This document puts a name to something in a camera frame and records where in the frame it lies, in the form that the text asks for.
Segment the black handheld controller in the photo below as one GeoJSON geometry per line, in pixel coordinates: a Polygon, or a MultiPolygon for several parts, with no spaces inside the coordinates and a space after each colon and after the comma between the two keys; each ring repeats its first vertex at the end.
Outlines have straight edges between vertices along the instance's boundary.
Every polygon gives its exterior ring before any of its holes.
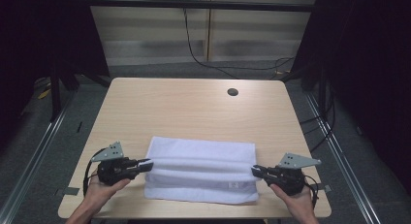
{"type": "Polygon", "coordinates": [[[151,171],[150,159],[130,160],[128,157],[102,161],[97,168],[97,176],[107,185],[114,185],[121,179],[135,179],[139,173],[151,171]]]}
{"type": "Polygon", "coordinates": [[[304,174],[301,169],[265,168],[254,165],[251,169],[253,176],[262,178],[267,186],[275,184],[288,196],[299,194],[305,186],[304,174]]]}

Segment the round hole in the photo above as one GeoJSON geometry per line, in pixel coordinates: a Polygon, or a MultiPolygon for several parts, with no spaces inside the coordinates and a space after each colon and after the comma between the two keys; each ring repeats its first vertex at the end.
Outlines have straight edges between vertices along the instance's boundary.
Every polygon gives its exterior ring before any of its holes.
{"type": "Polygon", "coordinates": [[[229,95],[231,96],[237,96],[238,95],[238,90],[235,88],[230,88],[227,93],[229,93],[229,95]]]}

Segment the forearm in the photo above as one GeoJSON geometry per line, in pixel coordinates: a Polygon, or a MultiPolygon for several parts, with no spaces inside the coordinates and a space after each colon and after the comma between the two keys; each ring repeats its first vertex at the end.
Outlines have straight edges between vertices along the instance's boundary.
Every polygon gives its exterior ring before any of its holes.
{"type": "Polygon", "coordinates": [[[305,217],[296,218],[300,224],[319,224],[317,217],[314,213],[307,214],[305,217]]]}
{"type": "Polygon", "coordinates": [[[98,210],[92,208],[86,202],[82,202],[69,217],[66,224],[87,224],[97,212],[98,210]]]}

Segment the hand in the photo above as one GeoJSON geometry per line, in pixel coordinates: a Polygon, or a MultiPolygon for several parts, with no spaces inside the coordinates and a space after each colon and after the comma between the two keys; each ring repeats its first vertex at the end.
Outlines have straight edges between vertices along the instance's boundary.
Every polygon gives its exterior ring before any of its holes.
{"type": "Polygon", "coordinates": [[[314,209],[311,203],[311,191],[307,186],[304,186],[301,193],[292,197],[288,196],[280,187],[275,184],[269,186],[275,195],[284,201],[288,211],[296,218],[299,223],[311,224],[318,223],[314,214],[314,209]]]}
{"type": "Polygon", "coordinates": [[[91,176],[88,184],[87,193],[84,200],[76,208],[66,224],[69,223],[87,223],[97,214],[103,205],[119,190],[123,189],[130,183],[130,179],[125,178],[120,180],[113,186],[105,185],[97,176],[97,171],[91,176]]]}

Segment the white towel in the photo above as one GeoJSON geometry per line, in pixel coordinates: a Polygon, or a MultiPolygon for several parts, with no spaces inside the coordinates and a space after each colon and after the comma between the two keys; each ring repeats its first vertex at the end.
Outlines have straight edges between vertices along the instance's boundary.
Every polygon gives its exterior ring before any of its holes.
{"type": "Polygon", "coordinates": [[[241,204],[258,200],[255,145],[153,137],[147,199],[241,204]]]}

